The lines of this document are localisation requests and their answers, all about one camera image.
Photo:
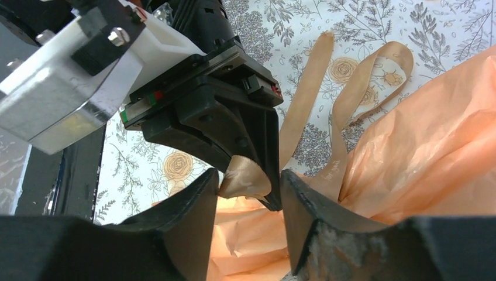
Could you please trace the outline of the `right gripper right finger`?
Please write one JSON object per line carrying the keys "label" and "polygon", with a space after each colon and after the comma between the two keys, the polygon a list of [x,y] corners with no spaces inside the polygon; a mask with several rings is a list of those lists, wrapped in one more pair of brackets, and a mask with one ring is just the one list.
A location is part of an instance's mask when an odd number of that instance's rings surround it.
{"label": "right gripper right finger", "polygon": [[417,216],[388,226],[355,214],[290,170],[281,200],[299,280],[494,280],[495,217]]}

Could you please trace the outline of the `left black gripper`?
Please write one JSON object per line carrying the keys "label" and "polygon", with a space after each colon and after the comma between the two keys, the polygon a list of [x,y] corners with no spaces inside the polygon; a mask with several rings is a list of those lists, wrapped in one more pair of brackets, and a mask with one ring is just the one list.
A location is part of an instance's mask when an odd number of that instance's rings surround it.
{"label": "left black gripper", "polygon": [[123,126],[146,141],[187,152],[224,172],[235,155],[256,162],[272,191],[264,205],[281,210],[278,115],[283,98],[271,72],[233,33],[222,1],[142,1],[170,8],[171,27],[201,49],[131,93]]}

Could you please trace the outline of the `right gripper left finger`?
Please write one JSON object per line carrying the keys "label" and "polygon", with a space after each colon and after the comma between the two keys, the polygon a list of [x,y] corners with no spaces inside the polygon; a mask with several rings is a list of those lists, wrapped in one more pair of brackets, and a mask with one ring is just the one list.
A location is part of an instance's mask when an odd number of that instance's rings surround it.
{"label": "right gripper left finger", "polygon": [[2,280],[205,280],[219,175],[120,224],[71,216],[1,217]]}

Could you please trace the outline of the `beige kraft wrapping paper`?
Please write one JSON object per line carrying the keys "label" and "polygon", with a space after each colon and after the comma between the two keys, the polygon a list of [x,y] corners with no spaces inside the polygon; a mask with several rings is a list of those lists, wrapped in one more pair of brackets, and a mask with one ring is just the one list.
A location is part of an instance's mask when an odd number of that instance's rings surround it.
{"label": "beige kraft wrapping paper", "polygon": [[[392,226],[417,216],[495,217],[495,48],[472,57],[415,91],[408,100],[365,130],[347,151],[342,138],[361,105],[374,63],[393,61],[405,75],[413,57],[389,42],[356,66],[330,116],[332,153],[310,188],[349,211]],[[233,280],[272,280],[291,269],[283,211],[269,215],[253,208],[261,168],[251,160],[235,163],[221,184],[215,249],[231,250]]]}

